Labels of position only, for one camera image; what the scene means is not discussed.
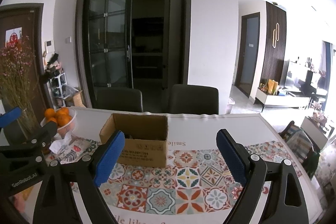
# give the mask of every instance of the white plastic basket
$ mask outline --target white plastic basket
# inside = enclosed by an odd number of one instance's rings
[[[65,126],[60,127],[57,129],[57,133],[60,134],[60,136],[62,138],[65,137],[66,133],[70,132],[70,131],[74,131],[76,129],[76,125],[77,125],[77,111],[68,107],[69,109],[69,115],[72,117],[71,121],[68,122]],[[47,119],[44,118],[41,122],[41,126],[44,126],[47,122]]]

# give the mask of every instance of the dark wall panel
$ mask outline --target dark wall panel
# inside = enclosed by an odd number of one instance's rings
[[[260,82],[266,83],[268,79],[273,79],[279,83],[284,65],[286,48],[286,12],[275,5],[266,2],[266,14],[266,47]],[[273,30],[276,28],[277,23],[279,23],[280,26],[280,36],[276,47],[273,48]]]

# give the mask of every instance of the tv stand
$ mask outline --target tv stand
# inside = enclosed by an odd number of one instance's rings
[[[271,107],[306,107],[310,101],[310,97],[306,97],[303,93],[296,93],[295,96],[287,94],[285,96],[271,95],[267,92],[257,89],[255,102],[262,104],[262,111],[266,106]]]

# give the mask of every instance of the blue gripper pad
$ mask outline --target blue gripper pad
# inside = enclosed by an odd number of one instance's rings
[[[109,142],[110,139],[107,141],[106,144],[108,147],[96,165],[96,175],[93,179],[96,187],[100,187],[102,183],[107,182],[107,179],[125,146],[125,135],[122,131],[114,133],[110,138],[113,140],[111,142]]]
[[[222,154],[223,159],[225,160],[234,180],[240,182],[240,184],[244,187],[247,183],[245,164],[237,153],[238,148],[234,147],[234,145],[237,145],[237,143],[225,130],[225,132],[228,134],[227,136],[224,133],[224,130],[225,129],[221,129],[217,133],[217,147]]]
[[[0,128],[8,126],[11,122],[15,121],[21,116],[21,109],[19,107],[13,108],[11,111],[0,115]]]

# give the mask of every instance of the television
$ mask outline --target television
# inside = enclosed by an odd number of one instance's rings
[[[303,65],[289,61],[283,88],[285,90],[294,92],[303,91],[306,82],[307,71],[309,70],[309,68]]]

